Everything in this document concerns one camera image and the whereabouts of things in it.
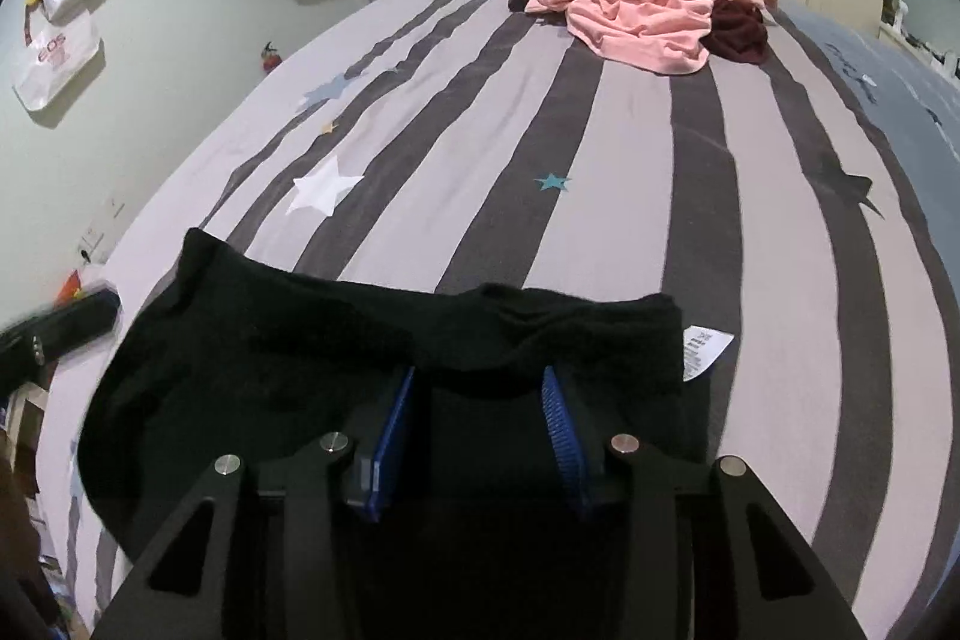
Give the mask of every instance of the blue star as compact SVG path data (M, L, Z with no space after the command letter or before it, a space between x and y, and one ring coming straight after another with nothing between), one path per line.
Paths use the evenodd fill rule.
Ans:
M566 184L570 181L570 177L558 177L556 174L547 174L546 179L534 181L541 184L541 191L550 189L550 187L555 187L558 190L566 190Z
M305 93L302 108L310 109L310 106L317 106L321 101L332 101L334 98L339 98L350 82L352 80L347 79L343 74L337 74L325 85L320 85Z

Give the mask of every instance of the striped bed sheet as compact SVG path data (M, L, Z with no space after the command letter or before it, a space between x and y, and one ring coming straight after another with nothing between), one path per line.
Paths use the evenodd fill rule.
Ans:
M85 622L130 565L76 474L83 410L199 226L330 280L666 291L736 335L709 457L751 464L871 640L905 637L958 548L960 94L798 5L769 34L762 66L664 77L506 0L380 0L264 80L109 259L117 338L56 373L37 480ZM329 217L288 214L333 154L364 179ZM565 190L541 189L551 174Z

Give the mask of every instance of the red logo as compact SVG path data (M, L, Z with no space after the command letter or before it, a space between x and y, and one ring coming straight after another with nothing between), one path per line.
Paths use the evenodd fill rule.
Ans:
M45 61L46 58L49 58L51 53L56 52L56 50L64 46L65 43L66 36L61 32L56 34L56 38L51 38L49 41L47 41L47 45L37 53L37 61Z

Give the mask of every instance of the black clothing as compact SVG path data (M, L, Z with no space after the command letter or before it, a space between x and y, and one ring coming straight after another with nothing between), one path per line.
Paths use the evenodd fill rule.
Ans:
M217 456L290 456L413 366L430 395L424 495L555 498L544 368L576 382L601 436L632 432L685 456L682 338L661 294L594 304L498 285L443 296L325 282L191 229L174 282L93 396L80 477L136 560Z

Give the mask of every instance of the white star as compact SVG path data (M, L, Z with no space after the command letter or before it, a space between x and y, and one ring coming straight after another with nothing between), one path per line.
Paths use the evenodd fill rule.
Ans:
M341 177L337 155L333 155L315 173L294 180L296 196L287 208L287 214L301 207L312 207L329 217L361 179L363 177Z

